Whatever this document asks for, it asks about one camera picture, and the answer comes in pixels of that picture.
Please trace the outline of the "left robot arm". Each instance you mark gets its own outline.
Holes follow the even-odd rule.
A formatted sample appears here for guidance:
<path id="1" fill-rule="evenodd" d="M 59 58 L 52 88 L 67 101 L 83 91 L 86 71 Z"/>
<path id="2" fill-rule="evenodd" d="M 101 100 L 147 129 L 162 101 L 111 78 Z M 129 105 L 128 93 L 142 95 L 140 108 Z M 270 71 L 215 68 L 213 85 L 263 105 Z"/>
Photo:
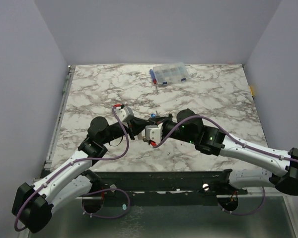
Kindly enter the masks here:
<path id="1" fill-rule="evenodd" d="M 17 232 L 29 229 L 36 233 L 48 224 L 53 211 L 66 200 L 83 194 L 96 195 L 100 189 L 99 182 L 87 178 L 84 172 L 98 161 L 105 160 L 108 151 L 105 144 L 119 137 L 134 139 L 154 124 L 151 119 L 135 116 L 116 116 L 116 120 L 115 124 L 109 125 L 104 117 L 94 118 L 87 137 L 69 159 L 32 185 L 23 183 L 17 189 L 12 207 Z"/>

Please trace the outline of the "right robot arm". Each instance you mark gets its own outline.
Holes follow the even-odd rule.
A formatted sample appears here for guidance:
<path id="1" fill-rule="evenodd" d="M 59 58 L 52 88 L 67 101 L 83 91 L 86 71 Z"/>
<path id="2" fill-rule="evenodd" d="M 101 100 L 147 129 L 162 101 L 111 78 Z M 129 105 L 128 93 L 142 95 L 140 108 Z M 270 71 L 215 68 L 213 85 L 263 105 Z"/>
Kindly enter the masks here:
<path id="1" fill-rule="evenodd" d="M 153 128 L 145 129 L 145 136 L 152 146 L 161 146 L 168 138 L 194 144 L 195 149 L 206 155 L 238 159 L 259 167 L 257 170 L 231 172 L 218 182 L 219 190 L 229 194 L 235 188 L 273 187 L 277 191 L 298 196 L 298 149 L 279 150 L 264 147 L 238 138 L 208 119 L 212 126 L 204 125 L 205 116 L 190 109 L 172 117 L 153 118 Z"/>

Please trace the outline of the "clear plastic organizer box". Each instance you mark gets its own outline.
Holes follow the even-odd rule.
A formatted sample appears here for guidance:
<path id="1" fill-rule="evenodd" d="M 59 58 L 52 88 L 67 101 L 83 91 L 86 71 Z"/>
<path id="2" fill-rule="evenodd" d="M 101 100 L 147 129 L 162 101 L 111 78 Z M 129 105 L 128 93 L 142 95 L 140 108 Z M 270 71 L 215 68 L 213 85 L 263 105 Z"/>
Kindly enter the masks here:
<path id="1" fill-rule="evenodd" d="M 157 84 L 162 86 L 184 82 L 189 79 L 188 70 L 182 62 L 154 66 L 152 73 Z"/>

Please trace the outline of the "blue handled screwdriver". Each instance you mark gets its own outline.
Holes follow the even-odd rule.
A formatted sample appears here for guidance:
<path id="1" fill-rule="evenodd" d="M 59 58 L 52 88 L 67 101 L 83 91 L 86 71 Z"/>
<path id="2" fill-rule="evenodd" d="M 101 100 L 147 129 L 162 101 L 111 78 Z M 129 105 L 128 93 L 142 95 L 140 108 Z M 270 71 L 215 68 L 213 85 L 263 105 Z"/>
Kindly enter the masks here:
<path id="1" fill-rule="evenodd" d="M 150 69 L 150 70 L 149 70 L 149 73 L 150 73 L 152 82 L 153 82 L 153 84 L 154 84 L 154 86 L 155 86 L 156 93 L 158 94 L 157 81 L 156 81 L 156 78 L 155 78 L 155 75 L 154 75 L 153 70 Z"/>

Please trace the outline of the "black mounting rail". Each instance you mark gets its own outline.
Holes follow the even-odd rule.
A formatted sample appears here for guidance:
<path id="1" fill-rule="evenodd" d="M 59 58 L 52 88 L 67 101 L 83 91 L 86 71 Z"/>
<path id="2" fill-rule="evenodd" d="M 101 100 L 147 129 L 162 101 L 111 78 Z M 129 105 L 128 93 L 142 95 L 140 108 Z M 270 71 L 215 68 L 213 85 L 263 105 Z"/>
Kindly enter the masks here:
<path id="1" fill-rule="evenodd" d="M 216 206 L 218 195 L 230 197 L 246 190 L 229 184 L 231 169 L 220 172 L 92 172 L 82 173 L 92 185 L 91 191 L 104 189 L 100 195 L 83 198 L 88 210 L 101 205 L 132 206 Z"/>

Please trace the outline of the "metal side rail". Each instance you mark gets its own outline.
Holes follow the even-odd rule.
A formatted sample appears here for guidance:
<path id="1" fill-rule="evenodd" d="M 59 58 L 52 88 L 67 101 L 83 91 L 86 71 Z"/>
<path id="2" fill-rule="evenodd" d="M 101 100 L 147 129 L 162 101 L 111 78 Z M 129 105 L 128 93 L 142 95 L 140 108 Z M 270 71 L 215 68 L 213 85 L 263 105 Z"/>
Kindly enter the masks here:
<path id="1" fill-rule="evenodd" d="M 53 130 L 52 141 L 50 143 L 50 146 L 48 149 L 48 154 L 45 159 L 45 163 L 44 163 L 44 167 L 43 167 L 44 170 L 50 170 L 50 168 L 52 166 L 53 156 L 55 153 L 55 149 L 56 149 L 56 145 L 57 145 L 57 141 L 58 141 L 58 137 L 59 137 L 59 133 L 60 133 L 60 129 L 61 129 L 61 124 L 62 124 L 62 120 L 64 117 L 64 111 L 65 111 L 65 107 L 66 107 L 68 96 L 69 96 L 69 90 L 71 88 L 71 84 L 73 81 L 73 76 L 74 76 L 76 66 L 69 65 L 68 68 L 69 68 L 69 71 L 65 78 L 65 83 L 64 83 L 63 90 L 62 90 L 62 100 L 61 100 L 61 104 L 59 107 L 56 124 L 55 124 L 54 130 Z"/>

